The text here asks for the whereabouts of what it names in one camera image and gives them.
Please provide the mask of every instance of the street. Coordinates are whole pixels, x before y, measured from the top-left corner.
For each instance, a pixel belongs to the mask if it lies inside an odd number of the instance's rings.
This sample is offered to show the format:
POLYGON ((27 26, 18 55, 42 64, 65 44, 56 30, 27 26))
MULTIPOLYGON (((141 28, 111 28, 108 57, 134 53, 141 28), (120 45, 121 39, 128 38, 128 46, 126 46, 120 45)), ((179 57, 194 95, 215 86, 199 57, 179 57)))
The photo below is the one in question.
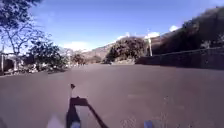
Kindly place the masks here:
MULTIPOLYGON (((0 119, 7 128, 65 124, 70 84, 109 128, 224 128, 224 72, 143 65, 87 65, 67 72, 0 78, 0 119)), ((78 107, 83 128, 99 127, 78 107)))

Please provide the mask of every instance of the fence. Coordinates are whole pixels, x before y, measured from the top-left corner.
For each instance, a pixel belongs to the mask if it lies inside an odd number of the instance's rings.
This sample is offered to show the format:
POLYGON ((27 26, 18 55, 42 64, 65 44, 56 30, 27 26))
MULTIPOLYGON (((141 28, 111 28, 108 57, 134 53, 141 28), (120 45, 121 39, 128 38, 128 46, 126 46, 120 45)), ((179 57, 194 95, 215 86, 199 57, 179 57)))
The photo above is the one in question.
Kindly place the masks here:
POLYGON ((224 69, 224 48, 199 49, 142 57, 136 64, 224 69))

